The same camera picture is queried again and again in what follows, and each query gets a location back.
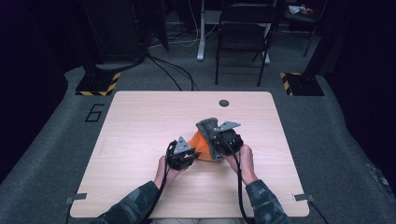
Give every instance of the camouflage jacket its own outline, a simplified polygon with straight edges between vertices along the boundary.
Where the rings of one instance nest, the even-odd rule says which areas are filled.
[[[246,190],[257,224],[291,223],[276,196],[262,180],[250,183],[246,186]],[[158,191],[154,182],[149,181],[114,204],[92,224],[138,224],[149,211]]]

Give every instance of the chair backrest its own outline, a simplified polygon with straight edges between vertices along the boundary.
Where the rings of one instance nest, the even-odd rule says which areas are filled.
[[[268,4],[235,3],[221,11],[219,25],[224,22],[272,23],[277,10]]]

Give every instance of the person's left hand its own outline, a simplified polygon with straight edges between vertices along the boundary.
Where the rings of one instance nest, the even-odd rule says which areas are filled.
[[[161,156],[160,160],[158,161],[158,169],[157,169],[157,174],[155,175],[154,183],[159,189],[161,187],[161,183],[163,182],[163,174],[164,174],[164,169],[165,169],[165,156]],[[176,177],[183,171],[187,170],[187,168],[183,170],[174,170],[174,169],[169,169],[168,176],[166,177],[166,185],[170,185]]]

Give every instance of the gray carpet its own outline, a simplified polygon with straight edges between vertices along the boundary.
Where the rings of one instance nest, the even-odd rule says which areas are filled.
[[[287,136],[290,151],[306,194],[315,196],[315,205],[329,223],[396,223],[396,202],[373,178],[366,158],[346,129],[342,111],[322,76],[318,83],[325,96],[288,96],[281,72],[303,72],[318,40],[303,57],[307,39],[302,35],[279,33],[270,50],[262,85],[256,87],[255,74],[220,74],[214,85],[216,41],[206,41],[205,60],[196,61],[198,43],[183,47],[170,45],[149,49],[153,56],[189,71],[200,91],[269,91]],[[120,64],[108,64],[117,67]],[[166,67],[183,91],[190,81]],[[69,89],[64,100],[24,156],[0,186],[0,223],[65,223],[68,205],[64,199],[75,193],[87,167],[96,139],[114,92],[110,96],[77,96],[75,88],[84,75],[82,68],[65,74]],[[115,91],[178,91],[165,72],[146,59],[124,71]],[[103,110],[98,122],[84,122],[94,104]],[[294,223],[324,223],[310,207],[308,217]],[[71,218],[68,223],[89,223]]]

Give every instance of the white desk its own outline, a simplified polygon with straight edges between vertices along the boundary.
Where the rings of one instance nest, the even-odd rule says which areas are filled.
[[[220,100],[230,105],[222,107]],[[168,144],[183,136],[190,140],[202,119],[241,123],[235,131],[253,149],[255,171],[277,196],[291,217],[309,213],[272,95],[230,91],[119,91],[108,110],[78,193],[72,217],[97,217],[133,189],[152,180],[158,159]],[[253,211],[246,191],[244,206]],[[227,161],[195,161],[167,186],[152,218],[241,217],[237,177]]]
[[[220,13],[221,11],[205,10],[205,0],[201,0],[201,36],[200,36],[198,54],[197,54],[197,60],[199,62],[203,61],[205,57],[205,25],[206,24],[218,25]],[[266,25],[264,34],[266,35],[269,30],[270,30],[270,26]],[[269,64],[269,63],[270,63],[270,56],[267,53],[267,56],[265,57],[265,64]]]

